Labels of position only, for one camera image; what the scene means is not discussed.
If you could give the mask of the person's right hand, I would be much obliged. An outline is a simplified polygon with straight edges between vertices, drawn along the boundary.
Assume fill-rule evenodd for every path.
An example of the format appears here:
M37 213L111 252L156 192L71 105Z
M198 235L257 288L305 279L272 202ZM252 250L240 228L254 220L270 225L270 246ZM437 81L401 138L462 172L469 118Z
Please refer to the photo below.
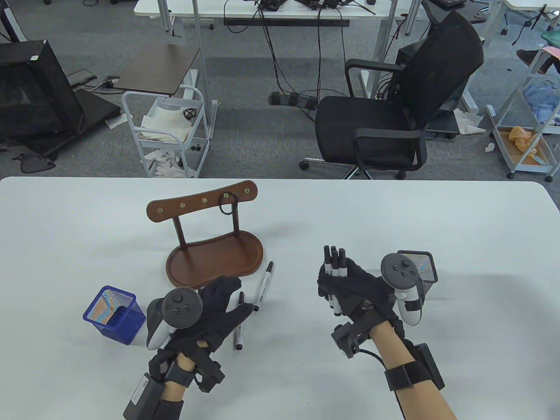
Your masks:
M401 322L393 310L390 300L392 289L380 277L375 277L362 269L354 260L347 260L347 275L332 276L324 266L318 272L318 295L327 298L333 295L338 300L342 315L357 323L367 314L373 320L366 329L372 329L384 322L400 328Z

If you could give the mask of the person's left hand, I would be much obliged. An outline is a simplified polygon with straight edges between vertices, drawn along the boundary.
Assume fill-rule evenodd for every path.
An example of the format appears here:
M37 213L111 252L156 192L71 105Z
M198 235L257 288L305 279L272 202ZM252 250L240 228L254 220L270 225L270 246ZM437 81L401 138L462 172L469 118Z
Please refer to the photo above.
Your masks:
M166 350L190 357L192 346L202 342L206 343L203 350L208 354L216 352L224 340L254 312L253 304L248 302L228 310L230 298L241 287L240 278L220 276L200 288L198 294L203 304L200 318L194 325L176 330L165 346Z

